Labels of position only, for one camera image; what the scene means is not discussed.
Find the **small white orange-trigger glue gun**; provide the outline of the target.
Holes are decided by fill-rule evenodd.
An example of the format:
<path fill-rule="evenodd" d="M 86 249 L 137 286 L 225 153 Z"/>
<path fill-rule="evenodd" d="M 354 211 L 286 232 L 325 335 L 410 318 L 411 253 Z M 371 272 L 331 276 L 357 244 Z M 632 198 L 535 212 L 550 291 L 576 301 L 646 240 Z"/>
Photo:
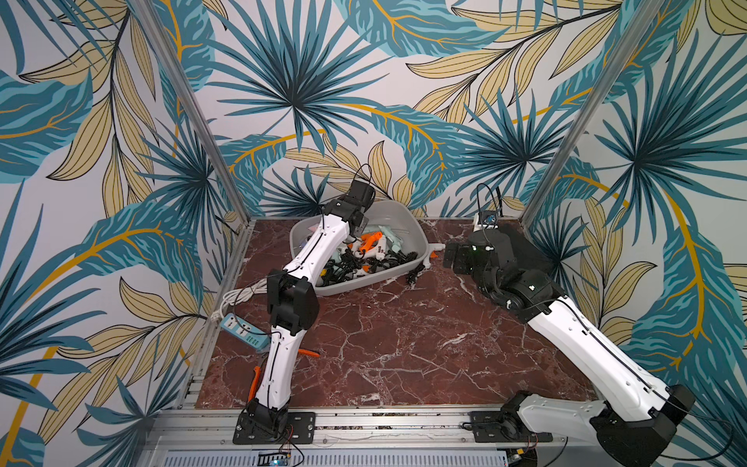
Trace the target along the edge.
<path fill-rule="evenodd" d="M 428 261 L 436 259 L 438 257 L 438 254 L 444 250 L 445 250 L 445 243 L 429 243 L 428 254 L 427 254 L 426 259 Z"/>

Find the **light blue glue gun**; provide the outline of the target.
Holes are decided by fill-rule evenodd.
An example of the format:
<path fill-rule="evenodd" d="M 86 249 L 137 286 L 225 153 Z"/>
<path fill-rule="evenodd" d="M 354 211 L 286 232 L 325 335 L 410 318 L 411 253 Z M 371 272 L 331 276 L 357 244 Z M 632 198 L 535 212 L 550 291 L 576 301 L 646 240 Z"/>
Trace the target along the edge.
<path fill-rule="evenodd" d="M 394 253 L 402 251 L 402 239 L 388 226 L 380 226 L 379 231 L 386 237 L 388 248 Z"/>

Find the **orange glue gun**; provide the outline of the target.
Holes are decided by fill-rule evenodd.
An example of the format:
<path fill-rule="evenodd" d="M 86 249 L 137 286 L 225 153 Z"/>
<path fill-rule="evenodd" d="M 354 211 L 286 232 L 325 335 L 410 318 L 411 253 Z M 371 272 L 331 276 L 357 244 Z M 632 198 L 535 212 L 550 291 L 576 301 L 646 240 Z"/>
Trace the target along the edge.
<path fill-rule="evenodd" d="M 372 248 L 374 248 L 379 240 L 383 237 L 381 232 L 365 233 L 361 237 L 361 245 L 358 248 L 358 252 L 362 255 L 367 254 Z"/>

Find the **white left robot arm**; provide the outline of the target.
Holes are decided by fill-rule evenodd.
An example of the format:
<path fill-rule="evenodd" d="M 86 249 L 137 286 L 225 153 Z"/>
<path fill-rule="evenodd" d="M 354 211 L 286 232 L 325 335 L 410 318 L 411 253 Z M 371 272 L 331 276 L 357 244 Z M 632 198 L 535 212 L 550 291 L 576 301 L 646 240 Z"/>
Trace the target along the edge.
<path fill-rule="evenodd" d="M 288 413 L 292 376 L 303 337 L 319 313 L 315 284 L 344 241 L 361 235 L 374 200 L 371 184 L 353 181 L 344 195 L 325 204 L 300 253 L 283 269 L 268 274 L 270 350 L 262 382 L 239 415 L 233 438 L 237 445 L 282 444 L 292 438 Z"/>

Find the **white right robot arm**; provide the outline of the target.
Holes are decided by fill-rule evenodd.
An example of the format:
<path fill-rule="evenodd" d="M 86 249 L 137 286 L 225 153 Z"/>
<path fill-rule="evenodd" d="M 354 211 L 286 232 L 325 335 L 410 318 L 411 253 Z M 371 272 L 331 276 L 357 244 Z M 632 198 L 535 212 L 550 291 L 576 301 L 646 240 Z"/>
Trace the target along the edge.
<path fill-rule="evenodd" d="M 470 276 L 478 290 L 554 344 L 595 386 L 593 402 L 521 391 L 500 411 L 504 437 L 550 433 L 595 443 L 622 466 L 651 466 L 690 414 L 694 394 L 668 385 L 627 356 L 583 315 L 542 270 L 519 264 L 510 237 L 480 225 L 445 247 L 444 265 Z"/>

